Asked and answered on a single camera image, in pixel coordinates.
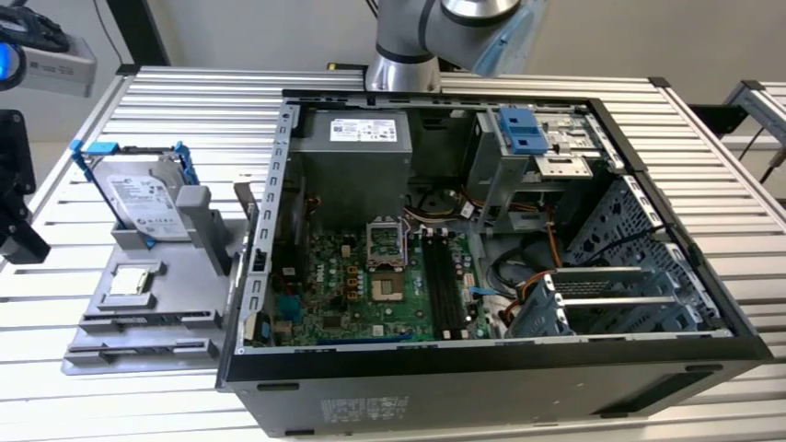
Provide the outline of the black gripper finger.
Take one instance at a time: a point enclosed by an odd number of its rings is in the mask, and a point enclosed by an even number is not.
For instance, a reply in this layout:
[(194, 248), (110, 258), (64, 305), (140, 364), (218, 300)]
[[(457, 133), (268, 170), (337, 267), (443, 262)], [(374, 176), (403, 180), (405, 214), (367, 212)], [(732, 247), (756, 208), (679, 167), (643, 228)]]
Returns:
[(27, 221), (2, 216), (2, 257), (12, 264), (43, 263), (50, 244)]

